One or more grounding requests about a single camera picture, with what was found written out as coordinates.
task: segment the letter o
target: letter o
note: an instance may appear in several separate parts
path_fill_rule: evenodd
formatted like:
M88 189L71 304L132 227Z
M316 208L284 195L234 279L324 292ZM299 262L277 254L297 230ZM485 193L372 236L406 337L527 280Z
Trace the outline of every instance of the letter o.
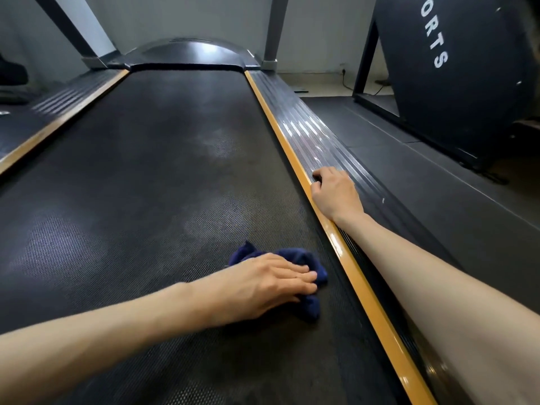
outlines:
M427 0L422 6L422 17L427 16L433 10L433 0Z

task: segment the treadmill upright post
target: treadmill upright post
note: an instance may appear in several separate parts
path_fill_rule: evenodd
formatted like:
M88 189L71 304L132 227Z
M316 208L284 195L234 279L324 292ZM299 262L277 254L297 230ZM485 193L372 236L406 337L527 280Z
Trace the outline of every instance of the treadmill upright post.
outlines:
M106 68L106 62L120 54L86 0L36 1L90 69Z
M265 56L261 65L262 69L275 71L278 67L279 41L281 40L281 31L285 22L288 3L289 0L272 0L268 33L266 35Z
M371 24L369 26L368 38L366 40L366 46L362 54L362 60L360 61L360 68L358 69L358 75L356 76L356 82L354 84L353 95L362 94L368 81L369 70L375 56L375 49L379 42L379 30L377 29L377 23L375 22L375 15L372 17Z

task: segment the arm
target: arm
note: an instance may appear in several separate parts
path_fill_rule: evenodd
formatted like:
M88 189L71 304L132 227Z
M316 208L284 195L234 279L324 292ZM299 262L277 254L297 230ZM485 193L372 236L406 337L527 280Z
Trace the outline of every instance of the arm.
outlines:
M0 336L0 403L58 395L152 344L257 318L311 294L315 272L274 254L192 283Z
M321 212L368 255L476 403L540 402L540 316L377 224L346 172L314 172Z

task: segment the beige floor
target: beige floor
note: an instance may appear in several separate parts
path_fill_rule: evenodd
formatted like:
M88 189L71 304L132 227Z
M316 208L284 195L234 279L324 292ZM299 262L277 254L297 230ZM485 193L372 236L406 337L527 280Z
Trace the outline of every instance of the beige floor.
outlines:
M334 73L324 74L281 74L280 77L283 81L287 82L287 85L297 88L303 88L308 92L300 92L298 96L351 96L353 91L342 85L342 75ZM346 85L352 88L354 85L347 81ZM366 89L364 90L368 94L375 94L381 88L380 85L375 84L374 80L368 80ZM391 95L394 92L391 87L385 87L379 95Z

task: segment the hand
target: hand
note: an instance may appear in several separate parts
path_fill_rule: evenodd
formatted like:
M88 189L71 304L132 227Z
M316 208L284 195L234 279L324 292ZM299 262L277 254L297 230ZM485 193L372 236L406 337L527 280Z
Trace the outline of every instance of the hand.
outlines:
M313 176L322 180L322 183L311 185L313 201L330 220L336 222L364 212L358 192L347 172L333 166L322 167L314 171Z
M317 291L316 272L294 265L275 254L249 258L189 283L194 304L208 316L205 327L255 319L287 302L299 302L298 294Z

